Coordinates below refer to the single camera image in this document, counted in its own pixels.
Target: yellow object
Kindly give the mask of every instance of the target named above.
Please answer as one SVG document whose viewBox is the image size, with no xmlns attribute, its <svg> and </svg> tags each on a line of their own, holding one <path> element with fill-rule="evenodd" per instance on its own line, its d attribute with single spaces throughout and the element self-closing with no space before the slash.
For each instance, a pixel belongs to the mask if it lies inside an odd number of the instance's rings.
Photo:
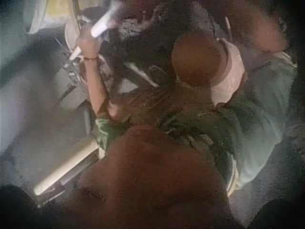
<svg viewBox="0 0 305 229">
<path fill-rule="evenodd" d="M 98 0 L 79 0 L 80 10 L 88 7 L 99 6 Z M 67 0 L 48 0 L 46 14 L 50 16 L 69 16 L 69 8 Z"/>
</svg>

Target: white stick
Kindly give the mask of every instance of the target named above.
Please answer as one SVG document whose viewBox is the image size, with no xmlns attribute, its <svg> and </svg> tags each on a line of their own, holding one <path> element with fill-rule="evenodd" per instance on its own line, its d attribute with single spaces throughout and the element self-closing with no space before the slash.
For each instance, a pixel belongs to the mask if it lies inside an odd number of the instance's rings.
<svg viewBox="0 0 305 229">
<path fill-rule="evenodd" d="M 105 13 L 104 16 L 102 16 L 101 19 L 99 19 L 92 27 L 91 29 L 92 37 L 94 38 L 98 37 L 108 29 L 107 22 L 112 17 L 112 15 L 115 14 L 121 7 L 122 7 L 122 3 L 117 1 L 112 1 L 109 11 Z M 70 56 L 69 60 L 73 61 L 80 53 L 81 53 L 81 49 L 79 47 L 76 47 L 75 50 L 72 52 L 72 55 Z"/>
</svg>

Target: bucket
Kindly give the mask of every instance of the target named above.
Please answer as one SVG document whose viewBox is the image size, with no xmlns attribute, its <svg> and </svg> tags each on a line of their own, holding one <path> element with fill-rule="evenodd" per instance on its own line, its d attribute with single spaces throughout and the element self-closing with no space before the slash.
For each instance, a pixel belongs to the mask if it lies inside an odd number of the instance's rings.
<svg viewBox="0 0 305 229">
<path fill-rule="evenodd" d="M 99 6 L 99 0 L 79 0 L 80 10 Z M 64 25 L 69 19 L 67 0 L 25 0 L 23 18 L 26 32 Z"/>
</svg>

